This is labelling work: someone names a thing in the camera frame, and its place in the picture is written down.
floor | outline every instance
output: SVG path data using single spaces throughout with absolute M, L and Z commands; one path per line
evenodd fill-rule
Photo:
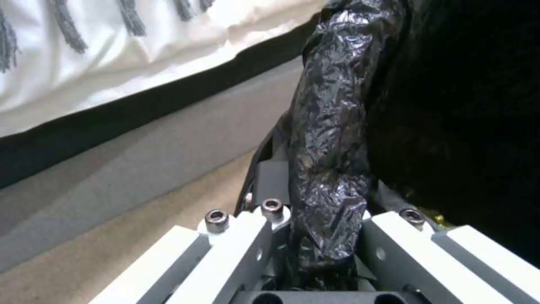
M 0 275 L 0 303 L 88 303 L 172 226 L 232 212 L 253 153 Z

black cover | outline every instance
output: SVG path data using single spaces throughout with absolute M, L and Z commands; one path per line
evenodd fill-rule
M 272 157 L 273 136 L 289 145 L 290 270 L 312 274 L 292 285 L 348 288 L 375 176 L 540 265 L 539 14 L 508 0 L 327 5 L 253 161 Z
M 344 263 L 355 252 L 372 185 L 365 100 L 404 15 L 400 0 L 331 1 L 304 49 L 289 146 L 301 269 Z

white fabric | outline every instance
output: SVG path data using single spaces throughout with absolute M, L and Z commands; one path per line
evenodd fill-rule
M 306 23 L 326 2 L 216 0 L 202 13 L 192 0 L 197 16 L 182 22 L 172 0 L 137 0 L 146 36 L 132 37 L 116 1 L 68 0 L 84 54 L 65 43 L 48 0 L 0 2 L 21 51 L 0 74 L 0 137 L 216 67 Z

black plastic bag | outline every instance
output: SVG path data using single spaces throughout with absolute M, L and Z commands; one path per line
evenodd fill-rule
M 291 251 L 302 270 L 352 260 L 373 182 L 365 100 L 404 17 L 400 0 L 331 1 L 304 49 L 289 111 Z

